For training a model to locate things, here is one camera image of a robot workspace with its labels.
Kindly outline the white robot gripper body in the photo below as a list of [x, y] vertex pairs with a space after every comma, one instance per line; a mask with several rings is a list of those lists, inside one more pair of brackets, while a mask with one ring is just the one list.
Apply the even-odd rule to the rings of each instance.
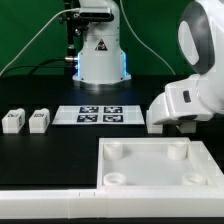
[[148, 122], [152, 125], [179, 122], [208, 121], [213, 113], [199, 100], [197, 82], [199, 76], [169, 83], [148, 109]]

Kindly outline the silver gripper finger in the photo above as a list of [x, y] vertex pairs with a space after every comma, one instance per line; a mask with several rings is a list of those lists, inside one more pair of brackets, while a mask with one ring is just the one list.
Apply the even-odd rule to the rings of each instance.
[[196, 132], [197, 123], [195, 121], [184, 121], [178, 125], [178, 129], [182, 134], [189, 134]]

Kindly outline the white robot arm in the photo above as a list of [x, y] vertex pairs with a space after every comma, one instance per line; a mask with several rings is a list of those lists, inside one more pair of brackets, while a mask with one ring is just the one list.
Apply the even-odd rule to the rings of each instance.
[[[75, 18], [87, 30], [78, 53], [73, 82], [88, 89], [112, 88], [131, 79], [120, 48], [120, 12], [113, 0], [79, 0]], [[178, 45], [195, 71], [169, 83], [146, 111], [147, 130], [160, 133], [175, 124], [183, 133], [196, 131], [198, 121], [224, 114], [224, 0], [194, 0], [185, 8]]]

